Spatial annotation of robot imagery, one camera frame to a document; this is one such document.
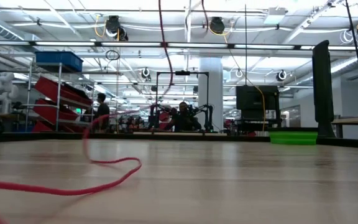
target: white pillar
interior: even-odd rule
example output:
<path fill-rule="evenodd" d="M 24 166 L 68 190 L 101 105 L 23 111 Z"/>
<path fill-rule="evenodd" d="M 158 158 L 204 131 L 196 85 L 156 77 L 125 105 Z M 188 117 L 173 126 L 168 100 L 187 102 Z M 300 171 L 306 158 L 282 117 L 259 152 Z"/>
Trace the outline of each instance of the white pillar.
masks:
<path fill-rule="evenodd" d="M 209 104 L 214 106 L 212 122 L 214 131 L 223 129 L 223 67 L 220 58 L 200 58 L 198 70 L 209 72 Z M 198 75 L 198 106 L 206 104 L 207 77 Z M 198 115 L 198 121 L 204 129 L 204 113 Z"/>

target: ceiling duct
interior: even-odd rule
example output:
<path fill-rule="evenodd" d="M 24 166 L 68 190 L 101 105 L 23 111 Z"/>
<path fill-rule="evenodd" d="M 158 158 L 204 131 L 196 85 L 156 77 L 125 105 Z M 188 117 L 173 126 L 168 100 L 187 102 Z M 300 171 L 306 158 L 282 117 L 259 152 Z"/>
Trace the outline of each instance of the ceiling duct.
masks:
<path fill-rule="evenodd" d="M 332 78 L 336 78 L 355 69 L 358 69 L 357 56 L 345 60 L 337 60 L 331 63 L 331 76 Z M 302 77 L 304 77 L 302 80 L 296 81 L 294 84 L 307 85 L 308 83 L 311 83 L 313 80 L 313 72 L 303 75 Z"/>
<path fill-rule="evenodd" d="M 16 30 L 3 21 L 0 21 L 0 36 L 6 40 L 40 40 L 36 35 Z M 33 47 L 20 48 L 28 52 L 37 51 L 37 49 Z"/>

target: table surface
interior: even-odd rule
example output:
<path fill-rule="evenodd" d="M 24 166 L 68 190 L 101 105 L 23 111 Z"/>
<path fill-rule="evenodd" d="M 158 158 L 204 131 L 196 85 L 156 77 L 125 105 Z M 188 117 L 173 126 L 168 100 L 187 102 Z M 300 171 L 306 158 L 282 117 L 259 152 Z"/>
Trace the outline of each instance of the table surface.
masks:
<path fill-rule="evenodd" d="M 341 118 L 341 119 L 335 119 L 332 124 L 342 124 L 342 123 L 347 123 L 347 124 L 358 124 L 358 117 L 356 118 Z"/>
<path fill-rule="evenodd" d="M 0 180 L 83 189 L 135 162 L 89 164 L 81 141 L 0 143 Z M 0 190 L 8 223 L 358 223 L 358 149 L 261 142 L 89 140 L 93 159 L 136 156 L 120 186 L 82 197 Z"/>

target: shelving unit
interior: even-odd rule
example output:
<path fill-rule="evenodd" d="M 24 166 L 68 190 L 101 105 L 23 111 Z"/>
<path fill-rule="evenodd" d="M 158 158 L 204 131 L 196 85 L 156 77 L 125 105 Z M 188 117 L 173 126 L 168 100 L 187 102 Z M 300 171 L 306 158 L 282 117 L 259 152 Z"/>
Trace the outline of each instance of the shelving unit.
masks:
<path fill-rule="evenodd" d="M 59 130 L 59 126 L 63 126 L 64 129 L 69 129 L 72 130 L 70 128 L 70 126 L 72 128 L 74 127 L 87 127 L 91 124 L 91 122 L 93 121 L 93 119 L 91 119 L 91 122 L 82 122 L 82 121 L 75 121 L 75 120 L 68 120 L 68 119 L 60 119 L 60 113 L 61 112 L 61 105 L 68 105 L 68 106 L 73 106 L 76 108 L 81 108 L 81 109 L 88 109 L 90 107 L 92 107 L 93 105 L 93 101 L 92 99 L 90 100 L 86 100 L 84 98 L 81 99 L 82 96 L 76 94 L 73 90 L 72 87 L 67 88 L 64 87 L 62 85 L 62 72 L 64 71 L 65 73 L 78 73 L 78 71 L 74 71 L 72 70 L 70 67 L 65 66 L 62 63 L 36 63 L 34 60 L 30 66 L 30 70 L 29 70 L 29 81 L 31 81 L 31 77 L 32 77 L 32 72 L 34 70 L 35 66 L 42 66 L 42 68 L 49 68 L 47 70 L 51 71 L 51 73 L 53 73 L 54 71 L 58 71 L 58 80 L 57 83 L 53 80 L 49 80 L 48 78 L 45 77 L 40 77 L 40 79 L 38 80 L 37 84 L 35 84 L 34 88 L 39 91 L 41 94 L 45 95 L 46 97 L 50 98 L 52 102 L 54 102 L 55 105 L 49 105 L 49 104 L 34 104 L 31 105 L 29 104 L 30 101 L 30 92 L 31 92 L 31 82 L 29 82 L 28 87 L 27 87 L 27 109 L 26 109 L 26 122 L 25 122 L 25 126 L 26 126 L 26 130 L 27 130 L 27 125 L 28 125 L 28 120 L 29 120 L 29 110 L 32 109 L 36 109 L 38 111 L 40 111 L 37 108 L 40 107 L 49 107 L 49 108 L 56 108 L 56 120 L 55 122 L 52 122 L 50 118 L 46 118 L 45 114 L 43 114 L 44 116 L 40 115 L 40 118 L 42 121 L 46 121 L 48 124 L 54 125 L 55 126 L 55 131 Z M 91 82 L 90 80 L 85 79 L 84 83 L 89 83 L 92 85 L 92 87 L 94 87 L 94 83 Z M 51 90 L 56 89 L 56 93 L 51 94 Z"/>

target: ceiling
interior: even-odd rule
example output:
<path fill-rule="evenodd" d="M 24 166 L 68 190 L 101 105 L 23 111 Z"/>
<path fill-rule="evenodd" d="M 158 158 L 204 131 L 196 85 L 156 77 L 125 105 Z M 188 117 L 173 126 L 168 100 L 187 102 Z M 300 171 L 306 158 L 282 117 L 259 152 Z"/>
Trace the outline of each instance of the ceiling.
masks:
<path fill-rule="evenodd" d="M 211 32 L 205 34 L 203 24 L 205 17 L 201 1 L 168 1 L 162 0 L 162 19 L 166 42 L 202 42 L 224 43 L 222 36 Z M 313 18 L 308 27 L 301 29 L 289 41 L 288 36 L 297 30 L 316 9 L 324 7 L 327 2 L 338 3 L 321 15 Z M 190 35 L 185 30 L 185 17 L 192 7 Z M 353 21 L 358 21 L 358 0 L 350 0 Z M 340 0 L 215 0 L 204 1 L 204 7 L 209 20 L 213 16 L 222 17 L 228 29 L 227 41 L 229 43 L 243 44 L 291 44 L 291 45 L 316 45 L 323 40 L 329 40 L 331 45 L 351 45 L 341 40 L 343 33 L 349 28 L 346 7 Z M 274 24 L 264 24 L 264 18 L 268 8 L 287 10 L 285 17 L 280 21 L 280 28 L 276 30 Z M 103 33 L 103 22 L 108 16 L 117 15 L 120 23 L 125 27 L 129 41 L 161 42 L 162 34 L 159 29 L 158 0 L 133 0 L 133 1 L 104 1 L 104 0 L 0 0 L 0 21 L 9 29 L 18 30 L 26 34 L 34 34 L 40 40 L 97 40 L 113 41 L 111 37 L 95 34 L 95 24 L 98 34 Z M 108 47 L 45 47 L 44 50 L 72 50 L 81 55 L 84 60 L 83 70 L 106 72 L 121 72 L 122 75 L 90 75 L 89 78 L 96 82 L 129 83 L 144 82 L 141 77 L 142 70 L 147 67 L 150 70 L 152 82 L 155 81 L 156 71 L 169 71 L 165 52 L 160 48 L 121 48 L 121 60 L 112 61 L 105 59 L 105 51 L 112 50 Z M 248 78 L 257 85 L 282 85 L 275 79 L 275 74 L 285 70 L 291 74 L 291 78 L 301 78 L 311 70 L 311 53 L 295 51 L 248 51 L 247 56 L 243 50 L 233 50 L 234 58 L 241 70 L 247 69 Z M 168 49 L 170 60 L 174 70 L 198 70 L 200 57 L 220 57 L 226 75 L 224 84 L 244 83 L 244 77 L 236 75 L 237 65 L 227 49 Z M 19 48 L 0 47 L 0 54 L 13 58 L 19 62 L 29 64 L 32 54 Z M 331 59 L 344 59 L 354 56 L 353 52 L 333 52 Z M 0 57 L 0 68 L 17 68 L 21 65 Z M 161 76 L 161 82 L 169 82 L 169 76 Z M 197 77 L 175 77 L 174 83 L 197 83 Z M 150 87 L 140 86 L 137 90 L 132 85 L 101 84 L 119 98 L 133 96 L 140 98 L 126 99 L 129 105 L 141 105 L 150 103 L 144 97 L 151 94 Z M 192 86 L 173 86 L 168 94 L 192 95 Z M 232 86 L 224 86 L 224 95 L 235 95 Z M 179 100 L 192 100 L 193 97 L 183 96 Z M 226 111 L 233 108 L 229 101 L 224 103 Z"/>

